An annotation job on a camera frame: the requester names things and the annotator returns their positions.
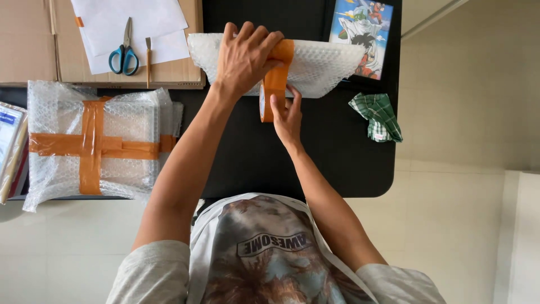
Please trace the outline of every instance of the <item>graphic t-shirt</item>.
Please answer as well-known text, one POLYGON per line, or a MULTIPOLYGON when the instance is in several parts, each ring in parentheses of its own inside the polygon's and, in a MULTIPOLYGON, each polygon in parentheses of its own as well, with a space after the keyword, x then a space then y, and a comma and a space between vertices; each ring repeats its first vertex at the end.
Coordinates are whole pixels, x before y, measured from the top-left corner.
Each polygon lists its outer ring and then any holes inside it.
POLYGON ((305 203, 251 193, 205 210, 192 229, 190 248, 178 241, 160 241, 132 252, 120 266, 107 302, 409 300, 444 303, 433 282, 420 272, 366 265, 354 273, 330 252, 305 203))

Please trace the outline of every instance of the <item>scissors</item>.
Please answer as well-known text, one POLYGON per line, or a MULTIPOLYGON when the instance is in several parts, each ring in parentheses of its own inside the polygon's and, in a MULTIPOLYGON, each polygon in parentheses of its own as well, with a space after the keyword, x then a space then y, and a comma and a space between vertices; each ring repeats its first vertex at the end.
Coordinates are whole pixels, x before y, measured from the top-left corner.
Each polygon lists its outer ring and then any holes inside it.
POLYGON ((137 69, 139 68, 139 58, 133 52, 133 49, 131 48, 130 44, 131 44, 131 17, 127 19, 126 30, 124 32, 124 44, 121 44, 120 47, 114 50, 109 56, 109 67, 115 74, 124 73, 124 75, 126 76, 131 76, 135 74, 135 72, 137 72, 137 69), (119 58, 120 68, 118 70, 115 70, 112 67, 112 61, 115 55, 119 56, 118 58, 119 58), (132 71, 128 71, 131 58, 135 59, 135 68, 132 71))

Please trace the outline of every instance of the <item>hand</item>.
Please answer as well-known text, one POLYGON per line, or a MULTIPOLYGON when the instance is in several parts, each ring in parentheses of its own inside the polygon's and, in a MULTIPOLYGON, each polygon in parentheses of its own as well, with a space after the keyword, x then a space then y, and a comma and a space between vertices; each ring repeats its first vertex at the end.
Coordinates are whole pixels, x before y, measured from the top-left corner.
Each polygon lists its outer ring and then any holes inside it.
POLYGON ((268 33, 263 26, 254 31, 251 22, 244 23, 235 38, 233 34, 236 32, 238 28, 233 23, 225 25, 215 80, 223 84, 234 102, 263 79, 268 71, 283 65, 279 60, 267 60, 270 51, 283 39, 281 32, 268 33))
POLYGON ((279 139, 289 151, 293 148, 301 148, 300 125, 302 122, 302 112, 300 105, 302 103, 302 94, 295 87, 287 85, 287 90, 294 95, 294 101, 285 99, 285 107, 278 104, 278 98, 275 95, 270 97, 270 105, 274 114, 275 132, 279 139))

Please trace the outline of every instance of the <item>paintbrush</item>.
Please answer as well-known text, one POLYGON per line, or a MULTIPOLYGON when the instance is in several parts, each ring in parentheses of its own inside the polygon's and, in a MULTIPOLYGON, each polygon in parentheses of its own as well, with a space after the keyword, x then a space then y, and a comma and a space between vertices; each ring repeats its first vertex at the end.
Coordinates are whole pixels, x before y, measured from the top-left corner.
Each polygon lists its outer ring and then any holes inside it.
POLYGON ((146 88, 150 88, 150 58, 152 55, 152 40, 146 38, 146 88))

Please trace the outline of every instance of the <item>dragon ball picture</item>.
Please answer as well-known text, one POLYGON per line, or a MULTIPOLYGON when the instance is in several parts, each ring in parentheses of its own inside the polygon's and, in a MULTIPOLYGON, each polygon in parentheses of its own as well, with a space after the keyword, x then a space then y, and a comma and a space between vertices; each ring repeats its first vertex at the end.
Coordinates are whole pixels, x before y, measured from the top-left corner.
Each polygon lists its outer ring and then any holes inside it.
POLYGON ((369 0, 336 0, 330 42, 356 44, 364 56, 355 75, 381 79, 393 7, 369 0))

